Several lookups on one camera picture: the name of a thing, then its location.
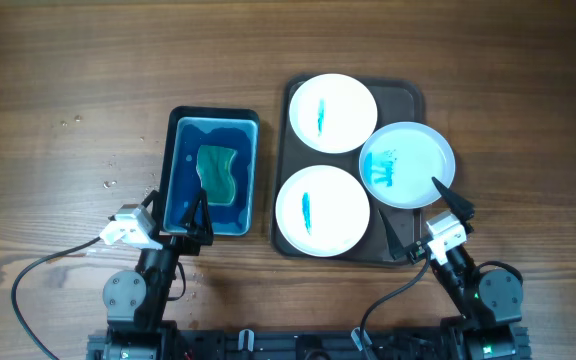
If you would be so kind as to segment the green scouring sponge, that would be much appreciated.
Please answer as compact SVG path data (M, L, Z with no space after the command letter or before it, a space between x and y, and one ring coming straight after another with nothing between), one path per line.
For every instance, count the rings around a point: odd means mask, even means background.
M234 202L237 186L231 170L236 156L237 151L231 148L199 147L196 170L210 205L230 206Z

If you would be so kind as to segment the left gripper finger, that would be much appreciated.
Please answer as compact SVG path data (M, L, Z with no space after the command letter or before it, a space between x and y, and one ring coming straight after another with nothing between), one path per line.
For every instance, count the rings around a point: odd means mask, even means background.
M158 190L152 190L141 202L143 212L148 213L154 221L152 235L159 235L162 230L162 220L164 215L163 196Z
M180 226L191 238L213 238L214 231L209 215L207 192L201 188L180 220Z

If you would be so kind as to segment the white plate blue smear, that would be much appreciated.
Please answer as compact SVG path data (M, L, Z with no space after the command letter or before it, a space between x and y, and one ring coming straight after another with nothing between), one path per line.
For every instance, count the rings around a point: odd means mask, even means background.
M417 122L388 124L363 145L358 168L367 191L379 202L400 209L423 208L440 193L433 181L452 184L456 158L447 140Z

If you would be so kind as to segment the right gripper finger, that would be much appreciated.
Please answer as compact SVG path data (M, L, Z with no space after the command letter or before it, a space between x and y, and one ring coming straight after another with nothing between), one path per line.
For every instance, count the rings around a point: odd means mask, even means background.
M405 255L404 247L402 246L402 243L399 240L399 237L397 236L387 216L381 209L379 209L378 212L384 225L389 254L394 260L401 259Z
M459 221L469 221L474 217L475 207L470 201L450 190L436 177L432 177L432 182L441 198Z

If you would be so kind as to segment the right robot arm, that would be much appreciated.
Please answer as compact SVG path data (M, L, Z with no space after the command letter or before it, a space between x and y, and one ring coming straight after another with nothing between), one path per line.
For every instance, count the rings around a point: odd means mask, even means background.
M467 237L473 232L469 221L475 214L474 205L437 178L432 182L449 209L426 223L426 236L404 246L390 222L382 220L393 259L411 264L423 261L423 268L413 280L371 307L403 293L431 271L459 314L442 319L437 328L396 331L389 341L390 355L369 343L367 319L363 318L359 350L370 359L529 359L532 352L528 330L519 325L522 274L500 261L474 262L465 249Z

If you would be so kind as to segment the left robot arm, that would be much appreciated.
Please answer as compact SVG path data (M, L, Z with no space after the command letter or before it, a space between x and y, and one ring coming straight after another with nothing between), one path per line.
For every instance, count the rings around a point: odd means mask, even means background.
M104 285L108 329L100 345L89 346L89 359L176 359L182 341L174 321L163 319L173 281L186 280L182 255L196 256L214 239L207 193L201 189L182 215L179 236L162 235L158 220L161 195L152 191L142 203L125 205L102 231L107 244L118 240L140 250L134 269L114 274Z

